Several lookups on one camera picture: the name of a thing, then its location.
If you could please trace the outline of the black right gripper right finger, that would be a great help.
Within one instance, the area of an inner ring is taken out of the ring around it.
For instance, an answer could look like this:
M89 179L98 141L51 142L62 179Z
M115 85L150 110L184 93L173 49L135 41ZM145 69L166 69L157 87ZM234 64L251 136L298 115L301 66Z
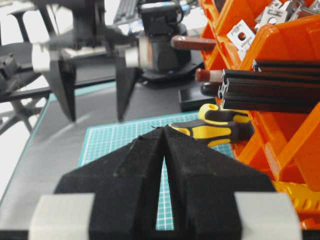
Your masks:
M274 192L267 175L164 127L174 229L186 240L239 240L235 192Z

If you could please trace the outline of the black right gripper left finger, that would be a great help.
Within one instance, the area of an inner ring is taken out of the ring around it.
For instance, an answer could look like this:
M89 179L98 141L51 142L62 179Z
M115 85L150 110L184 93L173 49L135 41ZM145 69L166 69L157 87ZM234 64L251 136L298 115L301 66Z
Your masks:
M125 159L129 146L100 157L64 174L56 194L94 193L89 223L91 240L144 240L156 231L161 181L159 160L164 158L164 128L146 133L151 141L144 168L132 166L137 160Z

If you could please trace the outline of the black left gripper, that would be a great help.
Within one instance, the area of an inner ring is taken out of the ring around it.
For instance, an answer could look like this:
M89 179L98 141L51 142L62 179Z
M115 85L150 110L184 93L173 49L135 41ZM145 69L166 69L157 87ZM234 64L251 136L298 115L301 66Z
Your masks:
M36 72L50 70L50 88L70 122L76 121L75 68L59 60L62 49L80 50L107 44L131 47L124 49L124 57L115 59L117 120L122 122L129 106L135 84L142 75L141 69L152 68L152 44L146 36L128 36L105 24L103 0L34 0L38 8L58 5L72 12L72 30L52 36L46 42L32 46L31 64Z

